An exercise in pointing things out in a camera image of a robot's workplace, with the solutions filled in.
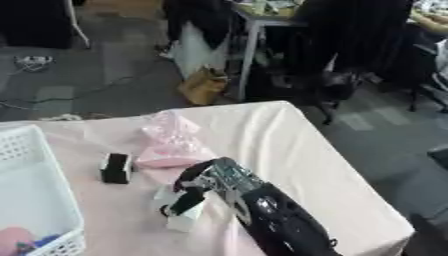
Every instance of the desk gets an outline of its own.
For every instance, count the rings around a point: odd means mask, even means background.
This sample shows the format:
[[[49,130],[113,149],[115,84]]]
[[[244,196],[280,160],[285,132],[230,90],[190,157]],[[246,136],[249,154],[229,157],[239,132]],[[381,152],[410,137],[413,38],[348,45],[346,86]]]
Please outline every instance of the desk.
[[[293,22],[291,17],[295,13],[295,8],[281,9],[278,15],[257,15],[251,6],[244,4],[233,4],[233,10],[239,16],[246,20],[249,27],[249,38],[246,44],[244,53],[243,70],[238,87],[238,99],[243,101],[246,97],[245,90],[250,74],[250,67],[254,59],[255,51],[257,49],[258,35],[261,27],[294,27],[306,26],[306,24],[299,24]]]
[[[398,256],[413,234],[411,225],[291,104],[175,111],[200,125],[198,138],[215,154],[234,158],[306,208],[338,239],[342,255]],[[191,233],[164,227],[166,219],[150,210],[151,198],[182,169],[139,170],[129,185],[100,181],[99,166],[107,153],[138,155],[147,146],[140,129],[148,116],[32,123],[44,131],[84,215],[84,256],[264,255],[213,193]]]

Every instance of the pink object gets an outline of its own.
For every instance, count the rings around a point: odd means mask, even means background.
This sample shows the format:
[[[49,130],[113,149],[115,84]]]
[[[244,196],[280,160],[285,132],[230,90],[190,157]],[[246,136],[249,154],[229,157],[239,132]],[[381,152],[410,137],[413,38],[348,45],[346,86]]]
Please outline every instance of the pink object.
[[[200,127],[174,111],[154,114],[142,130],[150,140],[148,148],[136,161],[139,167],[189,166],[215,157],[194,136]]]
[[[33,243],[33,235],[24,228],[0,230],[0,256],[16,256],[17,243]]]

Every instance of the shoe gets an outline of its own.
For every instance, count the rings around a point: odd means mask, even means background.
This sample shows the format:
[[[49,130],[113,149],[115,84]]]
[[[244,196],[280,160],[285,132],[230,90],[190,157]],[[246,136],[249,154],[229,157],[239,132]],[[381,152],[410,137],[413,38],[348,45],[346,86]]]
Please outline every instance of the shoe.
[[[439,73],[432,74],[432,81],[430,85],[437,90],[448,92],[448,80]]]
[[[174,50],[174,44],[170,43],[167,45],[156,45],[154,46],[154,49],[157,51],[157,54],[159,55],[159,57],[168,59],[168,60],[172,60],[174,59],[174,54],[173,54],[173,50]]]

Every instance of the person's leg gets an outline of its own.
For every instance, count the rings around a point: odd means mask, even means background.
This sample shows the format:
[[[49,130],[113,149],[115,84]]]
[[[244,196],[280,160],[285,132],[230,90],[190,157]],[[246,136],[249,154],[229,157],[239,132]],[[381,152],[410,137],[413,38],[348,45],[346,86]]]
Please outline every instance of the person's leg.
[[[183,11],[181,7],[182,0],[165,0],[163,2],[163,11],[167,20],[168,43],[165,45],[156,45],[154,48],[160,57],[167,59],[173,58],[174,43],[180,39],[182,26],[184,24]]]

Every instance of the pink plastic bag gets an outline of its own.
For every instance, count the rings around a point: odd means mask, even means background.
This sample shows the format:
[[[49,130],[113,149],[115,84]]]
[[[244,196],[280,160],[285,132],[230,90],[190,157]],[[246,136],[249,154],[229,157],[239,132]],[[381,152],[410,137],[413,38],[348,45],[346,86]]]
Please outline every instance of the pink plastic bag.
[[[200,127],[174,111],[154,114],[142,130],[149,146],[136,160],[140,168],[184,167],[215,158],[194,136]]]

